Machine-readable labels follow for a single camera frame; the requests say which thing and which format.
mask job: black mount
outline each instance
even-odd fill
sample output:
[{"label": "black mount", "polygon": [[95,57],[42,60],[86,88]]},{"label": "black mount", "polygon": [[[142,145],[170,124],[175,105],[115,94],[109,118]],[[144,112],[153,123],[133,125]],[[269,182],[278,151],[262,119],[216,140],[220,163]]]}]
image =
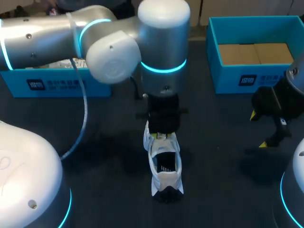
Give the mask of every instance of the black mount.
[{"label": "black mount", "polygon": [[148,95],[148,111],[137,114],[136,118],[148,119],[150,133],[170,134],[176,132],[181,123],[181,114],[187,109],[180,109],[179,96],[155,97]]},{"label": "black mount", "polygon": [[289,123],[304,112],[304,96],[281,78],[274,87],[260,87],[251,99],[256,114],[251,119],[258,121],[261,116],[271,116],[276,131],[266,138],[268,147],[277,147],[285,137],[291,137]]}]

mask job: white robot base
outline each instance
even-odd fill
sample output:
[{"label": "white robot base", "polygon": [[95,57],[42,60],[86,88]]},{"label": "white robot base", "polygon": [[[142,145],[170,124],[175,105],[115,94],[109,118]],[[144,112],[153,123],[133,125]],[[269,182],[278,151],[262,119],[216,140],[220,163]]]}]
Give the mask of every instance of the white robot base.
[{"label": "white robot base", "polygon": [[66,228],[72,194],[42,137],[0,122],[0,227]]},{"label": "white robot base", "polygon": [[294,157],[276,189],[273,215],[278,228],[304,227],[304,140],[295,150]]}]

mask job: box label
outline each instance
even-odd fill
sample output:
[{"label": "box label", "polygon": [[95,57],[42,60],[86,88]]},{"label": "box label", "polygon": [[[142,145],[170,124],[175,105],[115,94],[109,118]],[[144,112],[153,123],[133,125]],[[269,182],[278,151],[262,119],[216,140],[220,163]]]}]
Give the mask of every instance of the box label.
[{"label": "box label", "polygon": [[81,89],[78,80],[48,80],[48,89],[50,90],[68,90],[68,89]]},{"label": "box label", "polygon": [[239,86],[253,86],[255,84],[257,75],[242,75],[239,81]]},{"label": "box label", "polygon": [[258,81],[259,86],[274,86],[280,78],[283,76],[279,75],[262,75]]},{"label": "box label", "polygon": [[41,79],[27,79],[30,90],[45,90],[45,86]]}]

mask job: shoe tongue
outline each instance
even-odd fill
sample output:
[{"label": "shoe tongue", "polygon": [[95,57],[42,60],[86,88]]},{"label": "shoe tongue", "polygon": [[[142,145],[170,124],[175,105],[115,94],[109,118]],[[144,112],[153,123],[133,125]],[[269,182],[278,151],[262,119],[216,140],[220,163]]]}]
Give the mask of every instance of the shoe tongue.
[{"label": "shoe tongue", "polygon": [[151,156],[154,158],[157,154],[165,152],[176,152],[172,143],[168,139],[155,139],[152,143]]}]

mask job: silver arm segment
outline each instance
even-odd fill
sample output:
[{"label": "silver arm segment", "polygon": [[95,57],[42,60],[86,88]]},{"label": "silver arm segment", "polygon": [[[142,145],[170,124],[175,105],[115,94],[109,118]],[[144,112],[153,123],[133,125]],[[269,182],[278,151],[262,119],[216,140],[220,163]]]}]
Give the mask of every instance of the silver arm segment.
[{"label": "silver arm segment", "polygon": [[171,1],[158,1],[155,5],[153,0],[144,0],[139,17],[123,20],[117,20],[102,6],[55,17],[3,20],[0,71],[37,67],[73,57],[86,58],[93,44],[122,31],[136,42],[140,51],[145,92],[157,97],[175,95],[185,76],[190,9],[184,0],[174,2],[176,6],[172,7]]},{"label": "silver arm segment", "polygon": [[77,33],[92,21],[102,18],[116,20],[113,13],[93,6],[67,15],[41,18],[17,18],[1,21],[0,70],[37,67],[77,57],[73,26]]},{"label": "silver arm segment", "polygon": [[286,79],[297,92],[304,95],[304,53],[286,71]]}]

